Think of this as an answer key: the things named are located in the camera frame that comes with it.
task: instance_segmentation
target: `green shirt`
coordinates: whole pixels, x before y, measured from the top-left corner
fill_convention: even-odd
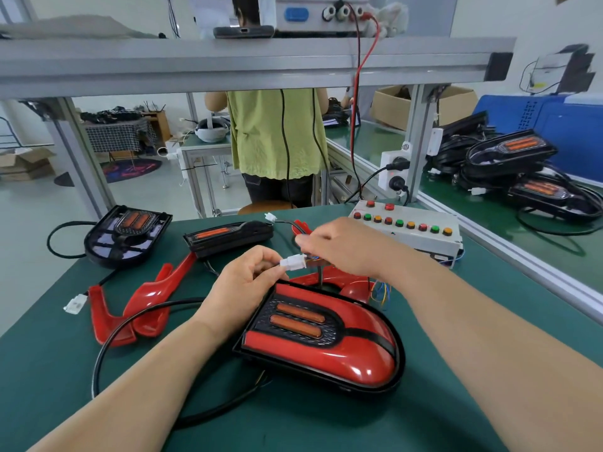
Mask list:
[[[327,139],[315,89],[285,89],[285,136],[290,153],[290,179],[316,174],[327,159]],[[230,91],[232,157],[242,173],[271,179],[287,177],[280,90]],[[315,111],[312,110],[312,95]]]

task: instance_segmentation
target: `red wire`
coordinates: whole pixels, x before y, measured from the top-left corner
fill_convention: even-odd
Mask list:
[[[373,14],[365,13],[362,16],[368,17],[369,19],[372,19],[373,22],[375,22],[375,25],[377,26],[377,32],[375,34],[375,39],[373,41],[373,45],[368,50],[366,56],[364,57],[364,60],[362,60],[362,63],[360,63],[358,65],[358,70],[356,71],[356,76],[354,79],[354,110],[351,112],[351,134],[350,134],[351,168],[354,171],[356,171],[356,165],[355,165],[355,161],[354,161],[354,141],[355,141],[355,134],[356,134],[356,102],[358,101],[358,83],[360,82],[360,70],[362,70],[362,67],[366,63],[367,58],[371,55],[371,53],[373,52],[373,49],[377,45],[377,41],[379,41],[379,34],[381,33],[381,27],[379,25],[379,22],[377,21],[377,19],[375,19],[375,16],[373,16]],[[360,32],[358,30],[356,30],[356,33],[358,34],[358,37],[360,37]],[[362,184],[358,184],[358,188],[359,188],[358,196],[362,199]]]

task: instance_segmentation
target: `metal shelf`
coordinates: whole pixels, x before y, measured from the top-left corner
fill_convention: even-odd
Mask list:
[[[373,40],[361,41],[367,51]],[[490,55],[514,45],[515,38],[385,38],[361,83],[481,82]],[[342,87],[356,51],[355,38],[5,40],[0,99]]]

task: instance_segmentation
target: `cardboard box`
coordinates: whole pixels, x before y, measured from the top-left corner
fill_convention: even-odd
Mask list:
[[[0,151],[0,180],[29,181],[54,175],[49,158],[54,154],[47,148],[17,148]]]
[[[478,96],[471,89],[451,85],[440,97],[439,118],[435,126],[448,125],[470,116],[478,104]],[[383,87],[375,92],[371,117],[386,125],[406,130],[411,110],[410,92],[404,85]]]

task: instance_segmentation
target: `blue button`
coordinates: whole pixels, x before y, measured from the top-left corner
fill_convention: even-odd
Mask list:
[[[307,8],[287,8],[285,9],[285,20],[287,22],[305,22],[310,17]]]

